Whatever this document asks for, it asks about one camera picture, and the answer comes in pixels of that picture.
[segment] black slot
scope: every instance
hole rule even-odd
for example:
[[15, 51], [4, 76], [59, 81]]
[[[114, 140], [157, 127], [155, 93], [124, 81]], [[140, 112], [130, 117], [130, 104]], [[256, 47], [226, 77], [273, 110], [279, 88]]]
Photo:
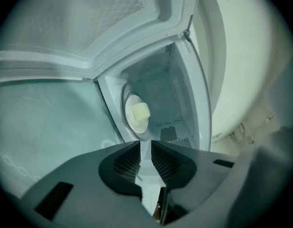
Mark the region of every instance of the black slot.
[[225, 166], [228, 168], [232, 168], [234, 165], [234, 162], [230, 162], [230, 161], [228, 162], [228, 161], [224, 161], [224, 160], [215, 160], [213, 163], [217, 164], [217, 165], [222, 165], [222, 166]]
[[168, 214], [166, 215], [163, 225], [169, 224], [182, 216], [185, 216], [188, 212], [181, 206], [175, 205], [174, 207], [169, 207]]
[[35, 208], [35, 211], [41, 216], [52, 220], [72, 188], [72, 184], [59, 182]]

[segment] black vent grille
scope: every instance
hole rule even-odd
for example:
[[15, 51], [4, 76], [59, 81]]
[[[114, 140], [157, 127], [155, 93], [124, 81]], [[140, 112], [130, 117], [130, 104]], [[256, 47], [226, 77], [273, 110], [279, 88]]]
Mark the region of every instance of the black vent grille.
[[173, 44], [169, 44], [165, 47], [165, 52], [167, 52], [169, 55], [171, 53], [172, 46], [173, 46]]
[[173, 141], [170, 141], [170, 143], [187, 147], [187, 148], [192, 148], [188, 138], [173, 140]]
[[125, 180], [135, 183], [140, 162], [140, 148], [132, 148], [115, 160], [114, 170]]
[[151, 147], [151, 160], [164, 182], [180, 169], [177, 158], [155, 145]]

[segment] washing machine lid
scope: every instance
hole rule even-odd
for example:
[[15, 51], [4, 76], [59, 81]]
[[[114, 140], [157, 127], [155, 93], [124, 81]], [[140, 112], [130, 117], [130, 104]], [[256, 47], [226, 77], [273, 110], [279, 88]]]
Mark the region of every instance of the washing machine lid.
[[132, 52], [187, 29], [196, 2], [19, 0], [0, 30], [0, 81], [95, 78]]

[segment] white wall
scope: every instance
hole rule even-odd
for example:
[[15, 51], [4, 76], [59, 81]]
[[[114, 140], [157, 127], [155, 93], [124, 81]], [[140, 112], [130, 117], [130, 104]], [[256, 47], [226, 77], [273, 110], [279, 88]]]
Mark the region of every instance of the white wall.
[[[225, 71], [212, 115], [212, 136], [220, 134], [215, 140], [230, 134], [243, 121], [267, 84], [277, 78], [293, 55], [293, 40], [269, 1], [217, 0], [217, 3], [226, 36], [226, 59], [221, 58], [225, 60]], [[199, 53], [209, 52], [208, 44], [201, 41]], [[221, 74], [221, 70], [215, 68], [217, 60], [212, 65], [210, 61], [207, 59], [205, 63], [205, 67], [212, 67], [212, 71], [205, 70], [213, 74], [208, 78], [218, 78], [215, 74]]]

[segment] lid hinge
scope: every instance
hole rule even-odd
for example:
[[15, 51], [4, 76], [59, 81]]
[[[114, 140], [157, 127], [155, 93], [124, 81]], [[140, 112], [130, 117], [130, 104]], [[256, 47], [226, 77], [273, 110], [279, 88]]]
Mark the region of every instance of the lid hinge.
[[188, 25], [188, 28], [183, 32], [183, 35], [185, 36], [186, 40], [188, 40], [190, 43], [192, 43], [192, 40], [190, 39], [190, 25], [193, 21], [193, 15], [190, 16], [190, 19], [189, 19], [189, 25]]

